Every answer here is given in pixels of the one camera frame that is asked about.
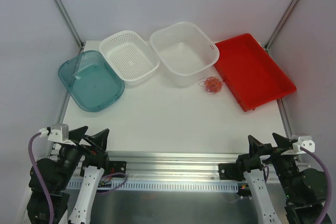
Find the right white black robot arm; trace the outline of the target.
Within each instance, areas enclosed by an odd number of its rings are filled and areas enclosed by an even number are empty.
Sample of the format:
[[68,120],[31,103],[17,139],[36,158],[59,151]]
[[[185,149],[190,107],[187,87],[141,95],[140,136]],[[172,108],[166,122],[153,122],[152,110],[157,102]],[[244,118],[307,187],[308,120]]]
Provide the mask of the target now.
[[[280,223],[266,188],[264,169],[271,165],[286,196],[289,223],[331,223],[328,210],[332,199],[332,182],[328,169],[314,152],[316,145],[309,135],[289,139],[273,133],[276,146],[263,144],[248,136],[249,152],[239,155],[236,175],[245,179],[254,201],[259,223]],[[299,170],[295,157],[308,154],[322,170]]]

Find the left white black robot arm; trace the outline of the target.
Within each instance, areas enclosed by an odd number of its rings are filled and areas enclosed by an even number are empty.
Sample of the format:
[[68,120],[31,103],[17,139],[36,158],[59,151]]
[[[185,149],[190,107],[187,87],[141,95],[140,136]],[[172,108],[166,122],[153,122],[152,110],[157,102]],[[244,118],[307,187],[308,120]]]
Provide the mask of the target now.
[[[106,151],[109,129],[87,135],[87,126],[69,130],[66,124],[47,127],[35,133],[28,142],[31,189],[27,215],[31,223],[89,223],[100,179],[110,170]],[[57,160],[35,160],[33,141],[48,137],[61,146]],[[78,164],[84,159],[84,175],[78,198],[68,213],[69,194],[65,192]]]

